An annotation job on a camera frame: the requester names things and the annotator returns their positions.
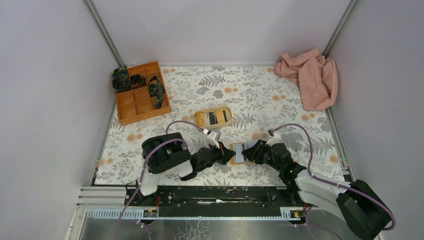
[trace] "floral pattern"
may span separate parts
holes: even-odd
[[[103,154],[99,160],[95,184],[121,185],[140,177],[143,165],[142,143],[165,134],[175,120],[193,121],[197,110],[221,105],[230,107],[233,122],[219,129],[220,141],[230,143],[268,140],[268,129],[287,123],[304,126],[312,138],[312,171],[343,181],[330,123],[324,111],[305,111],[298,87],[273,74],[272,67],[262,66],[178,66],[162,67],[172,112],[122,126],[113,113]],[[204,135],[195,127],[176,123],[170,132],[180,132],[192,154],[204,146]],[[301,129],[290,126],[279,131],[293,159],[303,166],[310,149]],[[173,170],[162,174],[160,185],[178,186],[283,186],[279,174],[267,165],[253,163],[220,165],[200,172],[197,177],[180,181]]]

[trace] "pink cloth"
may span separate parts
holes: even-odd
[[[333,59],[321,55],[318,48],[295,58],[284,53],[282,61],[274,67],[274,74],[300,87],[303,109],[306,111],[324,110],[336,101],[336,64]]]

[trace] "white wall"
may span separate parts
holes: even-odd
[[[422,239],[424,1],[360,1],[331,57],[350,163],[392,210],[385,240]]]
[[[82,0],[0,3],[0,239],[63,239],[116,67]]]
[[[94,0],[126,64],[274,64],[324,51],[349,0]]]

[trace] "wooden organizer box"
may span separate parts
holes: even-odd
[[[157,61],[129,67],[128,72],[130,77],[136,74],[140,74],[145,77],[147,86],[116,93],[116,108],[120,124],[132,124],[141,120],[167,114],[172,111],[164,79]],[[159,109],[155,109],[156,97],[150,97],[148,89],[149,81],[154,76],[156,76],[162,83],[163,90],[165,91],[162,107]]]

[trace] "pink towel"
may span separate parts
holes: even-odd
[[[303,109],[306,111],[324,110],[336,101],[336,64],[333,59],[321,55],[318,48],[295,58],[284,53],[282,61],[274,67],[274,74],[300,87]]]

